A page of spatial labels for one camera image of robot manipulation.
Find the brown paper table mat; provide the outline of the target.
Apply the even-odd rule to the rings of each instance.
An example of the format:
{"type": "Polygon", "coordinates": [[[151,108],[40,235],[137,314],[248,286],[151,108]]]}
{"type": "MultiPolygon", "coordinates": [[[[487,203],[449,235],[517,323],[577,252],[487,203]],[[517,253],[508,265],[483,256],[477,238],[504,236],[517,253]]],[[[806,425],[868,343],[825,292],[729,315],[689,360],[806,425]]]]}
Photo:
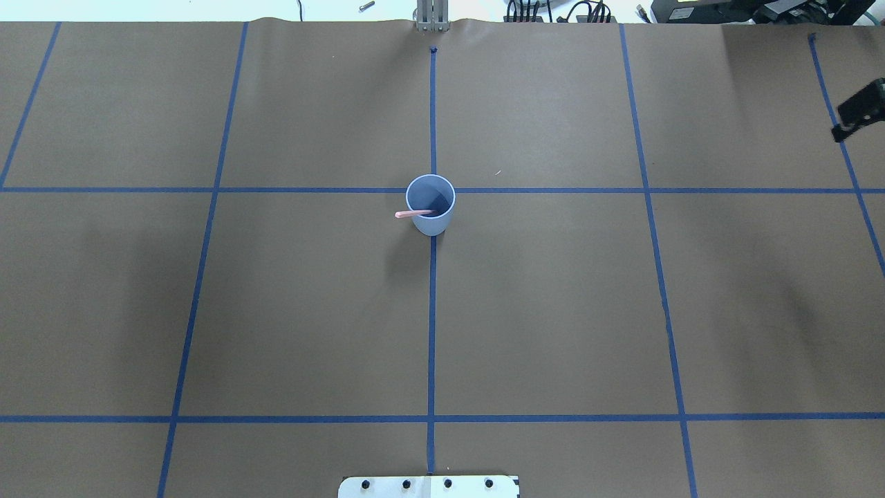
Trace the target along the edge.
{"type": "Polygon", "coordinates": [[[862,26],[2,24],[3,497],[882,497],[862,26]],[[423,235],[405,192],[456,190],[423,235]]]}

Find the blue plastic cup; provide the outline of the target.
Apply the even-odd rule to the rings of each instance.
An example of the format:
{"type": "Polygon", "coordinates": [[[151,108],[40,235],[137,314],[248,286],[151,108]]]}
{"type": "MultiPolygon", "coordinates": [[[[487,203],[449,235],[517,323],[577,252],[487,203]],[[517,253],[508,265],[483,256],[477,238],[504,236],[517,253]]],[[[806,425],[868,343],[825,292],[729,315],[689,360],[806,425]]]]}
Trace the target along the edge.
{"type": "Polygon", "coordinates": [[[412,217],[412,223],[423,235],[439,236],[451,223],[456,207],[456,190],[448,179],[439,174],[423,174],[409,183],[405,202],[408,210],[432,211],[412,217]]]}

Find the aluminium frame post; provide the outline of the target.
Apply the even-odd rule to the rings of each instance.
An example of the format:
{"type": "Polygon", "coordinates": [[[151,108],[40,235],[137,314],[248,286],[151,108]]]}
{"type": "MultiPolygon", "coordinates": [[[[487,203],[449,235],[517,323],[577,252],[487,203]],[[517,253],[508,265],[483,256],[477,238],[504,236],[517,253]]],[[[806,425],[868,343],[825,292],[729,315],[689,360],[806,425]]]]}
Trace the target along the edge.
{"type": "Polygon", "coordinates": [[[414,10],[416,30],[423,33],[443,33],[451,28],[448,0],[417,0],[414,10]]]}

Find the pink chopstick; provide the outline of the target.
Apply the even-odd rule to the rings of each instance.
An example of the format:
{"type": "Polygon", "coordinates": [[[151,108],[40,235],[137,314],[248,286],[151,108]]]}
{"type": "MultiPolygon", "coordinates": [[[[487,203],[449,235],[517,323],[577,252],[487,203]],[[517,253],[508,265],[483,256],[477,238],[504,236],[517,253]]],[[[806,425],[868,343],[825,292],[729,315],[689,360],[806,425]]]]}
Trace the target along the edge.
{"type": "Polygon", "coordinates": [[[415,217],[415,216],[434,216],[434,215],[436,215],[436,213],[437,213],[437,211],[434,211],[434,210],[404,210],[404,211],[395,212],[394,218],[395,219],[406,219],[406,218],[411,218],[411,217],[415,217]]]}

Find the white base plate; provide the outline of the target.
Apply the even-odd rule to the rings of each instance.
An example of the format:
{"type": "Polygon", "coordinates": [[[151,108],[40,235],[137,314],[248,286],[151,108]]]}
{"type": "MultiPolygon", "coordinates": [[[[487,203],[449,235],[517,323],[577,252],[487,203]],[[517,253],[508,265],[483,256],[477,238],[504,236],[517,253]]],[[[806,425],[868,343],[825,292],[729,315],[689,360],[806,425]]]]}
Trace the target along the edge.
{"type": "Polygon", "coordinates": [[[338,497],[519,497],[519,478],[508,475],[351,477],[338,497]]]}

